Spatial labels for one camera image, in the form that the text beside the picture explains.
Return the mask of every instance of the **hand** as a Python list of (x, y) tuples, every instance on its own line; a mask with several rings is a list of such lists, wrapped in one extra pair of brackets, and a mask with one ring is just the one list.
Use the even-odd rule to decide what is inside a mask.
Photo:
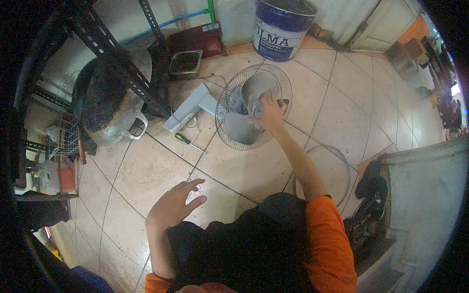
[(275, 137), (278, 131), (283, 129), (282, 117), (287, 105), (281, 101), (281, 107), (279, 107), (276, 99), (265, 97), (261, 98), (261, 103), (264, 106), (262, 118), (251, 118), (251, 121)]
[(205, 179), (183, 181), (167, 191), (148, 213), (145, 221), (146, 228), (163, 232), (181, 223), (193, 210), (207, 201), (207, 197), (202, 195), (186, 205), (189, 192), (198, 191), (199, 188), (196, 185), (204, 182)]

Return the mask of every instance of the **wire fan grille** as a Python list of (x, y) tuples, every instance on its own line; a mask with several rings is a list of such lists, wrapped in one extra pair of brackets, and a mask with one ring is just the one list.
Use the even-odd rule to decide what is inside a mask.
[(271, 91), (270, 94), (272, 94), (272, 96), (277, 100), (288, 100), (287, 109), (283, 114), (284, 121), (287, 119), (288, 114), (290, 113), (290, 108), (292, 106), (293, 93), (290, 80), (280, 68), (270, 64), (256, 64), (236, 74), (223, 89), (220, 100), (217, 103), (217, 110), (215, 115), (215, 125), (218, 135), (226, 145), (236, 150), (255, 149), (256, 147), (259, 147), (268, 142), (272, 138), (272, 136), (267, 131), (262, 130), (259, 138), (253, 144), (243, 144), (231, 139), (227, 134), (225, 118), (228, 113), (237, 112), (239, 114), (248, 114), (248, 111), (243, 104), (241, 91), (244, 83), (256, 73), (265, 73), (271, 75), (275, 79), (279, 90), (278, 92)]

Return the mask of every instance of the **screwdriver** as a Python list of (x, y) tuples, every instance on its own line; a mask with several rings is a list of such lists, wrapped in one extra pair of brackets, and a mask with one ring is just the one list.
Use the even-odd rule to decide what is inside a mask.
[(204, 154), (206, 154), (206, 152), (204, 152), (203, 150), (201, 150), (200, 148), (196, 147), (195, 145), (193, 145), (189, 139), (187, 139), (185, 136), (183, 136), (182, 134), (176, 132), (174, 134), (174, 137), (177, 138), (178, 140), (182, 141), (183, 143), (185, 144), (188, 144), (188, 145), (191, 145), (193, 146), (194, 148), (198, 149), (199, 151), (203, 152)]

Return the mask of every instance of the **pot handle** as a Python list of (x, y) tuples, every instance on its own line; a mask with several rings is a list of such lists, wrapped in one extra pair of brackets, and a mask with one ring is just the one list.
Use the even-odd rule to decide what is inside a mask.
[(142, 136), (144, 135), (144, 133), (145, 133), (145, 131), (146, 131), (146, 128), (148, 127), (148, 120), (147, 120), (147, 118), (145, 117), (145, 115), (143, 115), (142, 112), (137, 113), (137, 115), (135, 116), (135, 118), (140, 119), (140, 120), (144, 123), (144, 129), (143, 129), (142, 133), (139, 134), (138, 136), (136, 136), (136, 135), (131, 134), (130, 131), (125, 130), (125, 131), (122, 133), (122, 135), (123, 135), (123, 136), (130, 137), (130, 138), (133, 139), (133, 140), (139, 140), (140, 138), (142, 138)]

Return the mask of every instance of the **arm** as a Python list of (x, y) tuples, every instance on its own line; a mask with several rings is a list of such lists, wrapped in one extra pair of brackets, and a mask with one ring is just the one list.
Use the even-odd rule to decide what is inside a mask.
[(199, 196), (186, 205), (189, 192), (198, 191), (196, 185), (205, 179), (181, 182), (166, 192), (151, 208), (145, 220), (145, 228), (150, 247), (151, 269), (161, 278), (176, 277), (177, 264), (169, 245), (166, 229), (181, 223), (193, 210), (203, 204), (207, 197)]
[(277, 101), (271, 98), (262, 98), (261, 102), (264, 106), (262, 118), (252, 121), (264, 128), (279, 142), (303, 188), (306, 201), (310, 202), (312, 198), (319, 195), (327, 195), (328, 192), (313, 162), (282, 125), (282, 116), (287, 105), (283, 104), (280, 108)]

